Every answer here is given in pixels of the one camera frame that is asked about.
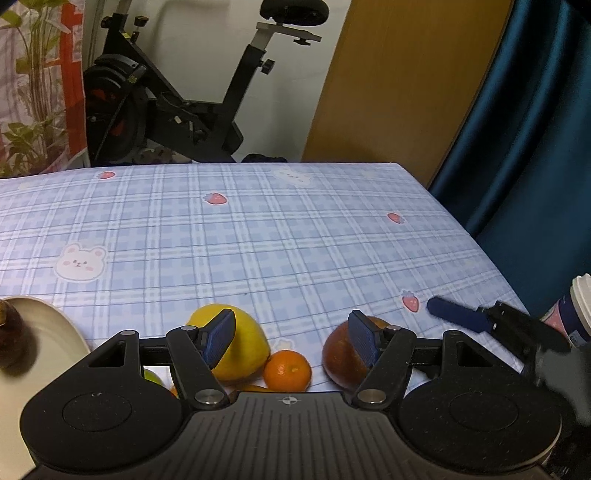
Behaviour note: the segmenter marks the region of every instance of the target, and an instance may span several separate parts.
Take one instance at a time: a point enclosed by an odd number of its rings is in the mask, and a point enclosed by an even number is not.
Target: lemon
[[[271,349],[265,333],[255,319],[231,305],[205,305],[193,312],[187,325],[203,327],[223,309],[232,309],[234,312],[236,335],[217,367],[213,369],[213,375],[223,382],[235,382],[259,370],[269,358]]]

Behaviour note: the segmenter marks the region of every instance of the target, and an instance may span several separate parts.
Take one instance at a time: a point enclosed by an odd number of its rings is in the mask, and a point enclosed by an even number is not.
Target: brown bottle
[[[0,368],[19,360],[27,343],[25,334],[21,314],[7,301],[0,300]]]

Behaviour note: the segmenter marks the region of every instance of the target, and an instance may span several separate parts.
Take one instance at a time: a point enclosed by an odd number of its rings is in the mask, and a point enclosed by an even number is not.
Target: bike seat
[[[263,0],[261,17],[285,25],[313,27],[326,22],[329,7],[323,0]]]

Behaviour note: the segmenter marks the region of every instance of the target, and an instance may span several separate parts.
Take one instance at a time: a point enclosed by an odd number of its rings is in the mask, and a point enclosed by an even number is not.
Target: paper cup
[[[575,347],[591,342],[591,275],[576,277],[569,292],[541,321],[562,333]]]

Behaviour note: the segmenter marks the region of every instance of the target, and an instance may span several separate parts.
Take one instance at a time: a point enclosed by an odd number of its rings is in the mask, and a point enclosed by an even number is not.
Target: plate
[[[33,297],[8,297],[31,332],[32,341],[16,365],[0,369],[0,480],[17,480],[35,464],[18,422],[26,403],[90,350],[71,321]]]

